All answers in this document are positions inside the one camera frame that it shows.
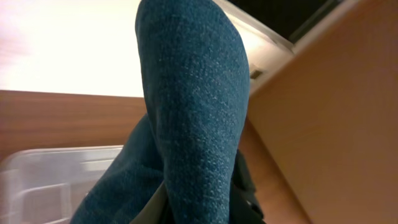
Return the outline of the dark blue jeans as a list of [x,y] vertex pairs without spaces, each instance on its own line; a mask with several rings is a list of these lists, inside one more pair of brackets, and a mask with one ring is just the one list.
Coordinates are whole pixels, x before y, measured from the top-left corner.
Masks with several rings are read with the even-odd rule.
[[262,223],[238,144],[249,101],[239,32],[210,0],[143,0],[146,114],[72,223]]

